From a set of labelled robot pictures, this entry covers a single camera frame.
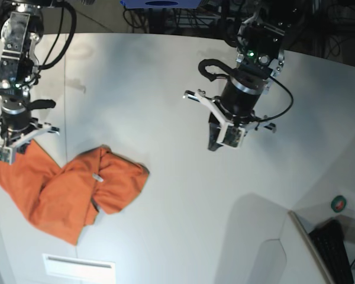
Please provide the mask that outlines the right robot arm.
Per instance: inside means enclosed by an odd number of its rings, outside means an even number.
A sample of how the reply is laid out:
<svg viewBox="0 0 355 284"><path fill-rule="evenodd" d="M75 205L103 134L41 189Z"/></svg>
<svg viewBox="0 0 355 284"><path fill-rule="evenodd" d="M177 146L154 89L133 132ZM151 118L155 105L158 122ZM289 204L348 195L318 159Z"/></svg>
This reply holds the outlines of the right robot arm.
<svg viewBox="0 0 355 284"><path fill-rule="evenodd" d="M4 48L0 58L0 161L12 163L30 141L58 128L40 124L31 112L56 106L52 99L31 100L30 90L40 78L35 54L44 34L41 10L54 1L13 1L14 10L1 28Z"/></svg>

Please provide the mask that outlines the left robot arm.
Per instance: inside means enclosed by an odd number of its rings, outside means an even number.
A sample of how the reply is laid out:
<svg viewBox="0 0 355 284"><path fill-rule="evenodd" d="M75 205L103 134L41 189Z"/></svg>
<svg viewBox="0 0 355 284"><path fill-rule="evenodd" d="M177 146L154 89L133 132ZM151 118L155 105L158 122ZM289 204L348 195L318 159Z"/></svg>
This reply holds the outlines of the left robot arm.
<svg viewBox="0 0 355 284"><path fill-rule="evenodd" d="M284 65L282 40L286 27L282 20L269 20L256 11L244 20L235 38L237 65L230 67L217 59L205 59L198 64L199 73L213 82L224 79L222 93L212 98L205 91L185 91L184 98L199 102L210 111L208 150L221 147L237 149L251 130L260 127L276 131L274 120L290 109L273 116L258 117L255 106L267 94Z"/></svg>

